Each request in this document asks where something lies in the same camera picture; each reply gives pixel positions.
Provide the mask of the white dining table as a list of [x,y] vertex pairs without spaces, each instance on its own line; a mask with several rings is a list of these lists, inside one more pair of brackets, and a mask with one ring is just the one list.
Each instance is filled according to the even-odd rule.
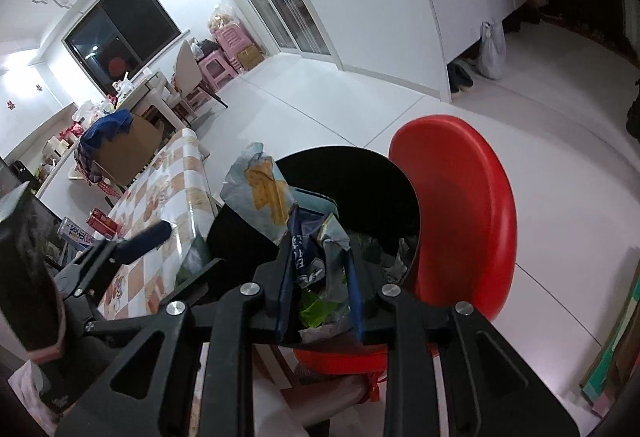
[[142,79],[126,97],[118,99],[116,108],[117,110],[128,110],[137,115],[141,115],[148,108],[155,108],[175,130],[181,130],[188,125],[172,111],[172,108],[163,99],[163,91],[173,89],[174,87],[170,85],[165,75],[161,71],[156,71],[151,76]]

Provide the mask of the green plastic bag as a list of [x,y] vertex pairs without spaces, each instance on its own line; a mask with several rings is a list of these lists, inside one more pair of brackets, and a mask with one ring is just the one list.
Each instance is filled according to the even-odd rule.
[[345,303],[342,301],[327,301],[310,292],[303,293],[300,319],[307,329],[318,329],[323,325],[335,323],[344,315]]

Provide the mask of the blue cloth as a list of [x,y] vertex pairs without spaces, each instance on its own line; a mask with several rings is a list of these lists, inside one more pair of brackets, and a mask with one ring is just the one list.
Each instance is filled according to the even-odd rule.
[[80,137],[80,145],[87,152],[101,148],[104,141],[112,141],[118,134],[128,134],[134,116],[127,110],[107,114],[96,120]]

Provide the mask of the red plastic stool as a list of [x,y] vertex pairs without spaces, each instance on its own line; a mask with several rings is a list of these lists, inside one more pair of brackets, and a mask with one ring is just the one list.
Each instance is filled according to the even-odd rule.
[[387,155],[317,146],[278,166],[290,186],[335,202],[366,261],[404,265],[398,283],[420,301],[469,301],[497,318],[514,275],[515,201],[497,154],[469,123],[423,116],[395,132]]

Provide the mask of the pink plastic stools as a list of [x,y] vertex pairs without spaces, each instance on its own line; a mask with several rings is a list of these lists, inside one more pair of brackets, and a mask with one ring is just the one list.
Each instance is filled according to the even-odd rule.
[[246,48],[254,46],[254,41],[244,30],[244,27],[238,23],[230,23],[216,30],[214,39],[218,48],[204,56],[198,62],[198,67],[206,82],[218,89],[224,80],[234,79],[244,71],[238,60],[238,54]]

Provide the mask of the beige dining chair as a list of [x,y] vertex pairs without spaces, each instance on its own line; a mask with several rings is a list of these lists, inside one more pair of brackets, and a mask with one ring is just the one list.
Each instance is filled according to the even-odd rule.
[[196,62],[194,53],[189,43],[184,40],[178,51],[175,64],[174,86],[180,91],[186,103],[196,110],[208,99],[214,99],[227,108],[227,105],[217,95],[215,90],[208,85],[204,75]]

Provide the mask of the dark window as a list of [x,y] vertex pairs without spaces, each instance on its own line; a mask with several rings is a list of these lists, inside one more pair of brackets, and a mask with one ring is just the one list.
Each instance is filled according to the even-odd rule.
[[158,0],[99,0],[64,45],[93,84],[113,96],[114,82],[137,75],[179,35]]

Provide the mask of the red gift box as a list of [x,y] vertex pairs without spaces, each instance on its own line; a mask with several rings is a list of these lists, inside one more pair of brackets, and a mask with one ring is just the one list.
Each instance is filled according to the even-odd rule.
[[94,208],[88,217],[87,225],[104,238],[112,239],[118,233],[119,225],[98,208]]

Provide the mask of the blue white drink carton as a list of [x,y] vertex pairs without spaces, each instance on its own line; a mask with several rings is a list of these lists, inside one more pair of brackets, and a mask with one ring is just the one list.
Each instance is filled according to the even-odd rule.
[[84,251],[96,244],[96,239],[89,232],[68,217],[65,217],[58,226],[58,235],[78,251]]

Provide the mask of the black round trash bin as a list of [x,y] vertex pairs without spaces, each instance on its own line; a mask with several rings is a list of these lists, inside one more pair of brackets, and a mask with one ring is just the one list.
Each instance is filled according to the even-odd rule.
[[319,344],[356,330],[362,298],[352,260],[375,266],[384,283],[408,278],[420,235],[416,192],[387,157],[353,146],[320,146],[275,160],[255,142],[229,168],[224,206],[206,244],[209,301],[286,256],[278,282],[279,330]]

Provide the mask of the cardboard box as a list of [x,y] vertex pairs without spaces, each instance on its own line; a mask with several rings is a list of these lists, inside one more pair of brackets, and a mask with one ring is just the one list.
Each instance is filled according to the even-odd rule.
[[162,139],[159,129],[134,115],[127,132],[119,132],[112,140],[102,142],[94,161],[105,177],[127,188],[152,162]]

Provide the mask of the white plastic bag on floor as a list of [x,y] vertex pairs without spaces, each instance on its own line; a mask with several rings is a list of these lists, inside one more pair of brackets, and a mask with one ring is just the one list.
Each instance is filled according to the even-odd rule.
[[480,75],[492,80],[502,79],[506,67],[506,36],[498,22],[484,22],[480,27],[480,51],[476,68]]

